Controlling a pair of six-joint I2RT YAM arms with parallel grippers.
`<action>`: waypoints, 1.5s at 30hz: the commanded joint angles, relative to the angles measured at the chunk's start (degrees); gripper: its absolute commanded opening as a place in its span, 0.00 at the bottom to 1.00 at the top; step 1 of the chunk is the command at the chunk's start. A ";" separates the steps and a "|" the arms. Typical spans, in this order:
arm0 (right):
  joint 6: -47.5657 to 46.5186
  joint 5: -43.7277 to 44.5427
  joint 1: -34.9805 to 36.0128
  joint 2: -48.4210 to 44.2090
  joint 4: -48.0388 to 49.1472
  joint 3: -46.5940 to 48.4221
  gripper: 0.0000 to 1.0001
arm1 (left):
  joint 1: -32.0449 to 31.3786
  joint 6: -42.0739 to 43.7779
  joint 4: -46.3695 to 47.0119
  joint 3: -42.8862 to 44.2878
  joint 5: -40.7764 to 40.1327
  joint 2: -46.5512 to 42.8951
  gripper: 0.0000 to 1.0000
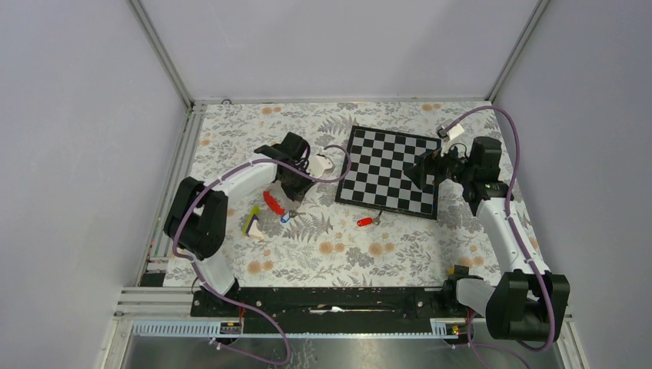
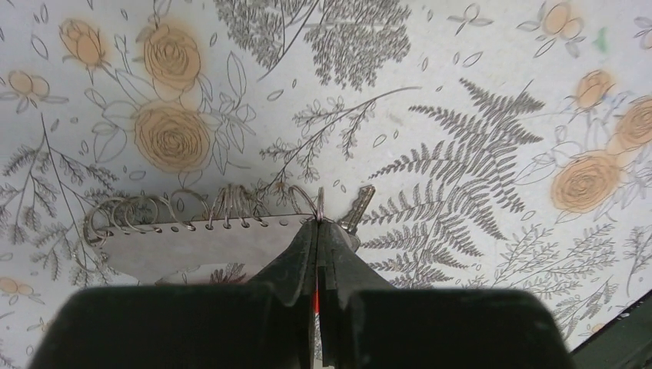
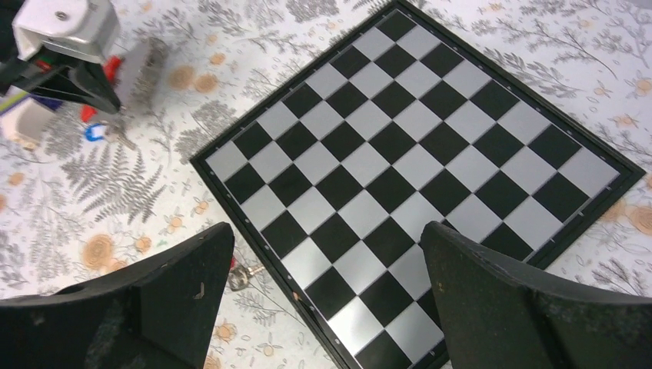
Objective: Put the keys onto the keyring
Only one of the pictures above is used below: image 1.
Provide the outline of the metal keyring holder red handle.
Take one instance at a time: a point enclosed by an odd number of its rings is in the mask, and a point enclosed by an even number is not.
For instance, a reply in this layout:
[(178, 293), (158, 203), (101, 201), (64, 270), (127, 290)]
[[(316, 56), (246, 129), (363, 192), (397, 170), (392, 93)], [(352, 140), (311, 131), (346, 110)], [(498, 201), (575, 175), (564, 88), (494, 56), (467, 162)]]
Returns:
[(285, 194), (279, 183), (270, 184), (263, 192), (263, 199), (265, 204), (279, 216), (298, 208), (298, 203)]

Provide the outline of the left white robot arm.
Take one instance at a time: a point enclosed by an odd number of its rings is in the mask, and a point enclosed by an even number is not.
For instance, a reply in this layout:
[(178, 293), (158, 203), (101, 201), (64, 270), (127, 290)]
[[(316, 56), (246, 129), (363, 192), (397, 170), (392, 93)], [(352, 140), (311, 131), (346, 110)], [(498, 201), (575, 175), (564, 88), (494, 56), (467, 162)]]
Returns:
[(246, 195), (271, 185), (279, 188), (282, 212), (294, 210), (314, 181), (308, 178), (310, 145), (288, 133), (281, 143), (263, 145), (245, 162), (219, 175), (210, 184), (193, 177), (181, 181), (165, 220), (164, 232), (175, 253), (193, 262), (199, 278), (212, 288), (209, 306), (221, 316), (238, 308), (236, 282), (221, 246), (226, 236), (228, 209)]

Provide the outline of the key with blue tag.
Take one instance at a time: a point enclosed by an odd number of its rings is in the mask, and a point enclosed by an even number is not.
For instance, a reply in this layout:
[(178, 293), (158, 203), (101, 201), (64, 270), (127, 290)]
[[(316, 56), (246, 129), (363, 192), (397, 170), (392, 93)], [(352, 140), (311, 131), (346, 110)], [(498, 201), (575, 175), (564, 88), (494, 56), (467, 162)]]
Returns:
[(300, 212), (300, 211), (296, 211), (296, 210), (290, 210), (290, 211), (284, 213), (281, 216), (280, 221), (281, 221), (282, 224), (285, 224), (285, 223), (288, 223), (290, 220), (292, 220), (294, 218), (297, 218), (297, 217), (300, 217), (302, 215), (304, 215), (304, 212)]

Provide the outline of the key with red tag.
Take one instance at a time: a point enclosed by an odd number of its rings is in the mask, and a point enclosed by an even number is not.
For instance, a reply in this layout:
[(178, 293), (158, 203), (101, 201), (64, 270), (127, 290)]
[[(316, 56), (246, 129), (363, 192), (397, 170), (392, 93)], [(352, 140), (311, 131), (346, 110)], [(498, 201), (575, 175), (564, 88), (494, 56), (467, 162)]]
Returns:
[(374, 217), (366, 217), (366, 218), (359, 219), (357, 221), (357, 226), (365, 227), (368, 225), (378, 225), (380, 224), (382, 214), (383, 211), (379, 211)]

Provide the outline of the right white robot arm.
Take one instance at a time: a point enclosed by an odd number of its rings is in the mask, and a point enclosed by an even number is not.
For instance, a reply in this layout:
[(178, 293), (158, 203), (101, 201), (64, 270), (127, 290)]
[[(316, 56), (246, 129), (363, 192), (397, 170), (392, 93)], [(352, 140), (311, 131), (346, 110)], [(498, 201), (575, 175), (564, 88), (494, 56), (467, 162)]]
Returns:
[(456, 273), (442, 288), (441, 306), (453, 317), (468, 309), (484, 317), (490, 335), (518, 341), (532, 351), (554, 343), (570, 295), (562, 274), (554, 274), (522, 235), (520, 220), (512, 210), (513, 191), (499, 179), (501, 142), (476, 137), (469, 155), (456, 148), (438, 148), (419, 155), (404, 173), (420, 189), (433, 176), (434, 186), (449, 180), (461, 185), (463, 199), (488, 236), (501, 270), (501, 279), (490, 286), (479, 277)]

